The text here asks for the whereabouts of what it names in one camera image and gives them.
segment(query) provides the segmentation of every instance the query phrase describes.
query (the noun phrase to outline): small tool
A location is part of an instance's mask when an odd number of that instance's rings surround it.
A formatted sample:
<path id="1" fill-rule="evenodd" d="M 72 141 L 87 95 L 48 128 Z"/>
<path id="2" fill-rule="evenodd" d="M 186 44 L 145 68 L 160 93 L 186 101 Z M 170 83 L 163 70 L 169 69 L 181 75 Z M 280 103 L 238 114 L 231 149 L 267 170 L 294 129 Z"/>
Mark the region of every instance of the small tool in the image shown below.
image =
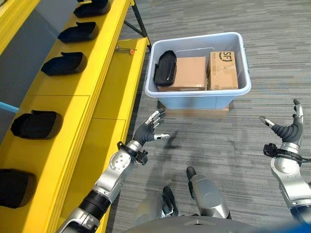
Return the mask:
<path id="1" fill-rule="evenodd" d="M 134 52 L 135 52 L 135 49 L 120 48 L 119 46 L 116 46 L 115 51 L 116 51 L 116 52 L 128 52 L 128 53 L 130 53 L 131 55 L 133 55 Z"/>

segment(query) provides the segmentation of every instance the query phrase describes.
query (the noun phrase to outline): gray wall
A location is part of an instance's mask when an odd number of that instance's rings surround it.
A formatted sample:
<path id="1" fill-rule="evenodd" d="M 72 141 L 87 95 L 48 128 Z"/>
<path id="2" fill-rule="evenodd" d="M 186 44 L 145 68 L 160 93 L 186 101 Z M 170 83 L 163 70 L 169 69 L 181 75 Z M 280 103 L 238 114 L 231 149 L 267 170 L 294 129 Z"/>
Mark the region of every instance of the gray wall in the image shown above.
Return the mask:
<path id="1" fill-rule="evenodd" d="M 0 101 L 19 107 L 76 5 L 42 0 L 0 55 Z M 0 142 L 14 114 L 0 109 Z"/>

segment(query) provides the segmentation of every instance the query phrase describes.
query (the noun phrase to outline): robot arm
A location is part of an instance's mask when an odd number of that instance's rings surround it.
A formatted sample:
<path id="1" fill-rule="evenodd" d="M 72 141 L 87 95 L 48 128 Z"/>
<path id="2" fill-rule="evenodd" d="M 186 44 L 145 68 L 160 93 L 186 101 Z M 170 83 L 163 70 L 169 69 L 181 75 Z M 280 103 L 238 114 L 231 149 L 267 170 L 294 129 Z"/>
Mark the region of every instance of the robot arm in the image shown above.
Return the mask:
<path id="1" fill-rule="evenodd" d="M 264 116 L 260 120 L 269 126 L 280 138 L 282 145 L 265 145 L 263 153 L 272 157 L 271 171 L 279 182 L 279 189 L 294 218 L 301 222 L 311 222 L 311 187 L 300 175 L 302 163 L 311 159 L 299 155 L 303 134 L 303 112 L 298 100 L 294 100 L 294 122 L 290 126 L 279 126 Z"/>
<path id="2" fill-rule="evenodd" d="M 145 165 L 147 152 L 142 150 L 145 142 L 166 139 L 168 134 L 154 134 L 165 116 L 164 110 L 156 110 L 137 129 L 133 140 L 127 145 L 118 143 L 119 151 L 112 155 L 108 168 L 101 174 L 92 190 L 64 221 L 57 233 L 94 233 L 110 204 L 120 193 L 133 162 Z"/>

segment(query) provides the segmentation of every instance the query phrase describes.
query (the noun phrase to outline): yellow metal rack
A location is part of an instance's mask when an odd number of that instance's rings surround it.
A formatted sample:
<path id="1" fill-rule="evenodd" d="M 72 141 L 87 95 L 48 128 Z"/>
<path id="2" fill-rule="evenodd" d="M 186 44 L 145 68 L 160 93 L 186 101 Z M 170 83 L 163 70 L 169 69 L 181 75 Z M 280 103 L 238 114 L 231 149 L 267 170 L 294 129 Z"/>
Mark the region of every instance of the yellow metal rack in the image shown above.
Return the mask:
<path id="1" fill-rule="evenodd" d="M 55 42 L 46 61 L 60 52 L 81 51 L 88 64 L 82 73 L 74 75 L 50 77 L 38 72 L 24 98 L 16 117 L 32 109 L 50 110 L 60 113 L 64 123 L 60 133 L 50 140 L 27 140 L 7 132 L 0 146 L 0 168 L 31 172 L 38 185 L 26 206 L 0 207 L 0 232 L 54 232 L 106 168 L 117 151 L 116 143 L 125 141 L 150 45 L 148 37 L 117 42 L 131 3 L 113 0 L 105 16 L 71 16 L 65 28 L 77 21 L 96 22 L 100 33 L 95 40 Z M 134 55 L 114 53 L 116 45 L 136 50 Z M 98 232 L 104 232 L 108 214 Z"/>

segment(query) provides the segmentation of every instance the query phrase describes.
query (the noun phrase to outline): sf logo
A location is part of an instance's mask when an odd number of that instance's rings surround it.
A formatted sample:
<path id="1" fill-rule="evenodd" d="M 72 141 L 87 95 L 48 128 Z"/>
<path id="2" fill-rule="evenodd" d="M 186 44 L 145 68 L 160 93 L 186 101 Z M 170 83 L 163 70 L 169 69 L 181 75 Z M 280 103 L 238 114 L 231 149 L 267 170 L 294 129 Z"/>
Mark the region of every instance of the sf logo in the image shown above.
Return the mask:
<path id="1" fill-rule="evenodd" d="M 220 60 L 224 62 L 232 62 L 232 54 L 231 52 L 220 52 L 219 53 Z"/>

